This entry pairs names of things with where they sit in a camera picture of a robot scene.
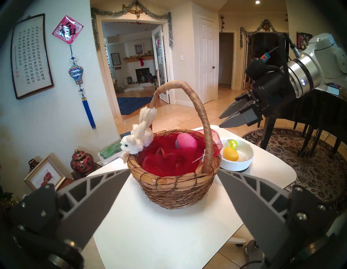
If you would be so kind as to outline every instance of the blue rug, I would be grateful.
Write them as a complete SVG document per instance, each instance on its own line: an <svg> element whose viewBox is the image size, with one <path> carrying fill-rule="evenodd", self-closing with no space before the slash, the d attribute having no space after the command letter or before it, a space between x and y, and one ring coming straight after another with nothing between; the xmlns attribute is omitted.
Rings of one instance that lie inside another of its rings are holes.
<svg viewBox="0 0 347 269"><path fill-rule="evenodd" d="M130 115L134 111L143 107L152 101L151 97L117 97L120 113L122 115Z"/></svg>

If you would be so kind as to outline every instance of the piano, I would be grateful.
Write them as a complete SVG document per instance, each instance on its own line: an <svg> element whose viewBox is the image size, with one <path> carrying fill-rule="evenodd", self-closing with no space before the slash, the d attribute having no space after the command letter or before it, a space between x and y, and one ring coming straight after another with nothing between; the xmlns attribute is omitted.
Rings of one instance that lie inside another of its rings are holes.
<svg viewBox="0 0 347 269"><path fill-rule="evenodd" d="M286 107L277 109L273 115L265 119L260 147L266 149L276 119L280 118L294 121L294 129L297 123L305 124L303 137L306 135L306 138L302 149L298 152L299 157L305 150L308 150L306 148L315 129L317 132L308 156L313 155L323 130L336 136L333 148L333 154L335 154L341 141L347 144L347 92L335 90L337 93L332 94L328 91L313 89L300 99L288 103Z"/></svg>

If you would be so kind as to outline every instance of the picture frame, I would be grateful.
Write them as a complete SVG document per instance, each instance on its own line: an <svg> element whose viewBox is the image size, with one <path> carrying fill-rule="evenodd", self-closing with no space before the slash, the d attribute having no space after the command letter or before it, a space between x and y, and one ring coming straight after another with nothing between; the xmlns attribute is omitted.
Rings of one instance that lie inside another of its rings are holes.
<svg viewBox="0 0 347 269"><path fill-rule="evenodd" d="M44 13L15 25L10 59L16 99L21 100L53 87L46 50Z"/></svg>
<svg viewBox="0 0 347 269"><path fill-rule="evenodd" d="M119 53L111 53L111 59L113 65L121 65Z"/></svg>
<svg viewBox="0 0 347 269"><path fill-rule="evenodd" d="M136 56L145 54L145 51L143 50L143 44L142 43L134 45L134 47L135 47Z"/></svg>
<svg viewBox="0 0 347 269"><path fill-rule="evenodd" d="M308 44L312 37L311 34L296 32L296 47L301 50L306 49L307 46L304 44L304 41Z"/></svg>
<svg viewBox="0 0 347 269"><path fill-rule="evenodd" d="M66 176L48 155L27 175L24 182L33 191L47 183L53 183L57 190L65 179Z"/></svg>
<svg viewBox="0 0 347 269"><path fill-rule="evenodd" d="M133 83L133 78L132 77L127 77L128 80L128 84L132 84Z"/></svg>

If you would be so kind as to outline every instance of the white rabbit figurine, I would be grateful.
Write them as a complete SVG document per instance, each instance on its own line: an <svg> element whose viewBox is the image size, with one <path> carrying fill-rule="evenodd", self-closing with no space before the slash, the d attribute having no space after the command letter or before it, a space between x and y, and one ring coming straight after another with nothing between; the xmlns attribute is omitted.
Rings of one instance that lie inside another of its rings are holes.
<svg viewBox="0 0 347 269"><path fill-rule="evenodd" d="M155 108L142 108L140 111L139 124L133 124L131 134L122 138L120 148L130 154L137 154L143 150L144 146L149 146L154 137L149 126L153 123L155 116Z"/></svg>

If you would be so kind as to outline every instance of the green egg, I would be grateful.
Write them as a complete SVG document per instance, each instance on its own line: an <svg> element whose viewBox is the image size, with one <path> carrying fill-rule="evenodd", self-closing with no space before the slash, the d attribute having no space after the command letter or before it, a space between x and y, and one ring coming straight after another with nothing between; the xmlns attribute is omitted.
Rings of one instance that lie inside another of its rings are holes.
<svg viewBox="0 0 347 269"><path fill-rule="evenodd" d="M234 150L237 148L237 142L234 139L228 140L230 147L232 147Z"/></svg>

